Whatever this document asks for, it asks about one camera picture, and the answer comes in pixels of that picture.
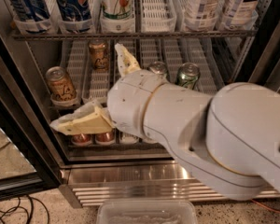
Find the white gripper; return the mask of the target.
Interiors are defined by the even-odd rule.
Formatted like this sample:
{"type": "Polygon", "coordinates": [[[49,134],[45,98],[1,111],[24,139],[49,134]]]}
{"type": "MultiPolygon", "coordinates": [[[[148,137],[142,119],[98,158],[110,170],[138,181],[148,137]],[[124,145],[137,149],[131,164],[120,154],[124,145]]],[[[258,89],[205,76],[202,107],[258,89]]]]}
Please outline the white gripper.
{"type": "Polygon", "coordinates": [[[138,61],[124,45],[117,43],[115,51],[121,78],[108,92],[107,109],[94,99],[74,113],[52,121],[49,126],[53,130],[64,135],[78,135],[107,133],[116,127],[139,138],[146,136],[143,120],[147,104],[167,79],[148,70],[140,70],[138,61]]]}

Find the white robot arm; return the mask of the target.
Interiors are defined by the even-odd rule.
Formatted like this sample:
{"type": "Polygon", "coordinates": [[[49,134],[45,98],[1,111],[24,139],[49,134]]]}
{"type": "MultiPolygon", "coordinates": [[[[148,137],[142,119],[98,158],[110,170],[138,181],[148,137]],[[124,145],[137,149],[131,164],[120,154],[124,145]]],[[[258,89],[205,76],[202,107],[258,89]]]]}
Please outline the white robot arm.
{"type": "Polygon", "coordinates": [[[232,83],[214,95],[190,90],[139,67],[116,44],[120,78],[97,101],[54,120],[65,135],[112,129],[160,143],[195,178],[221,195],[248,200],[271,185],[280,192],[280,94],[232,83]]]}

